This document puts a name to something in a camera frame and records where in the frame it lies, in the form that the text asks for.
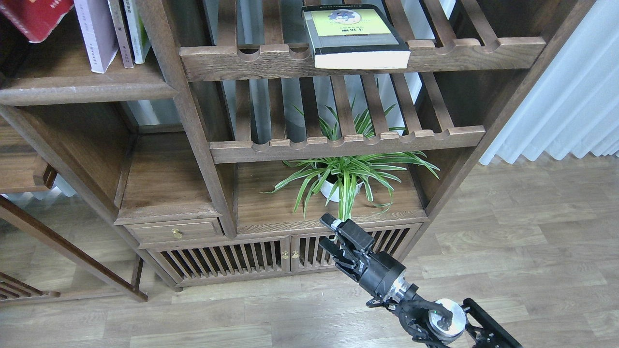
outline brass knob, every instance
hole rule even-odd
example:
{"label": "brass knob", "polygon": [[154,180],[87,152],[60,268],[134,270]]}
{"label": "brass knob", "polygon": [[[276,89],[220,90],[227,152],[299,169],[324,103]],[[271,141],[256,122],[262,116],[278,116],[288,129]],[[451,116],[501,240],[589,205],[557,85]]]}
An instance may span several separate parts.
{"label": "brass knob", "polygon": [[181,238],[183,237],[183,233],[182,233],[182,232],[180,232],[180,231],[178,230],[178,228],[173,228],[173,229],[172,229],[172,235],[173,235],[173,236],[174,236],[174,238],[176,238],[176,239],[181,239]]}

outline slatted cabinet door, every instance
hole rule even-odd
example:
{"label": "slatted cabinet door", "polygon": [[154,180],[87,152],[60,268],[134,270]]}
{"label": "slatted cabinet door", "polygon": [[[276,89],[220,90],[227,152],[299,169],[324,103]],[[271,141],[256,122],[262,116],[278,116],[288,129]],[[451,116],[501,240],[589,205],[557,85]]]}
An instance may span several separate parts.
{"label": "slatted cabinet door", "polygon": [[[388,227],[381,230],[368,231],[376,240],[372,251],[386,251],[395,255],[403,241],[408,240],[417,231],[420,224]],[[320,247],[320,241],[333,239],[333,233],[312,233],[290,237],[290,270],[292,272],[311,272],[328,270],[335,267],[331,256]]]}
{"label": "slatted cabinet door", "polygon": [[151,249],[178,287],[274,277],[290,272],[290,237],[223,241],[206,246]]}

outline white curtain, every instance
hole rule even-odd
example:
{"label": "white curtain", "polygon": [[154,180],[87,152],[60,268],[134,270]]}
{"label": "white curtain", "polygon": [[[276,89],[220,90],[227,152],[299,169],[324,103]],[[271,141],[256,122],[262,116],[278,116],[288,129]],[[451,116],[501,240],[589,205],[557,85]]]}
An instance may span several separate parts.
{"label": "white curtain", "polygon": [[598,0],[492,142],[480,163],[497,155],[514,163],[543,151],[557,160],[619,157],[619,1]]}

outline potted plant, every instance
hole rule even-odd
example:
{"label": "potted plant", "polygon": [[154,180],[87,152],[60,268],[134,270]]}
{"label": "potted plant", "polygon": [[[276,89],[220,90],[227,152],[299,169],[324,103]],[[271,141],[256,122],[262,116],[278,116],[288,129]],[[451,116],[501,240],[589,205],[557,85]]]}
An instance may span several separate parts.
{"label": "potted plant", "polygon": [[[384,111],[385,115],[387,115],[394,106],[395,104],[387,108]],[[297,107],[295,108],[299,113],[303,114],[301,110]],[[335,125],[331,126],[328,122],[320,118],[322,134],[330,140],[336,140],[339,136],[339,118],[333,108],[327,106],[327,109],[333,114]],[[365,137],[374,136],[374,127],[372,127],[370,112],[367,108],[354,117],[354,124],[357,134],[363,134]],[[389,130],[397,131],[404,130],[404,128],[391,127]],[[275,193],[289,183],[302,179],[303,181],[297,195],[293,212],[297,211],[301,201],[303,201],[303,217],[305,217],[310,198],[314,194],[322,192],[328,200],[339,202],[337,218],[346,221],[351,217],[355,196],[359,193],[361,186],[365,188],[365,197],[367,200],[369,202],[374,201],[371,185],[372,181],[375,180],[387,189],[389,197],[391,197],[391,202],[389,203],[374,204],[376,207],[385,208],[383,211],[378,212],[382,213],[386,212],[393,203],[394,188],[389,184],[389,180],[401,182],[397,176],[388,172],[406,170],[405,167],[401,167],[402,164],[415,164],[426,167],[438,178],[436,171],[440,169],[422,159],[422,157],[425,157],[425,154],[421,151],[403,151],[388,154],[321,157],[306,160],[283,161],[284,164],[289,167],[300,167],[300,169],[277,183],[274,190],[268,193]]]}

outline robotic arm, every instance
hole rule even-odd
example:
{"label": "robotic arm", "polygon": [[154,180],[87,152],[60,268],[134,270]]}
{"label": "robotic arm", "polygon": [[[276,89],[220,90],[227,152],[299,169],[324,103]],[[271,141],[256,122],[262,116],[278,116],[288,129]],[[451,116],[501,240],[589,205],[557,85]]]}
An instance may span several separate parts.
{"label": "robotic arm", "polygon": [[[428,348],[449,348],[448,344],[467,331],[475,340],[473,348],[522,348],[470,298],[460,306],[448,298],[430,302],[419,296],[419,288],[404,280],[406,268],[384,251],[372,252],[374,238],[352,220],[342,222],[327,213],[320,221],[340,242],[339,246],[328,238],[320,242],[335,266],[373,296],[366,306],[384,307],[396,315],[413,341]],[[467,315],[481,327],[470,324]]]}

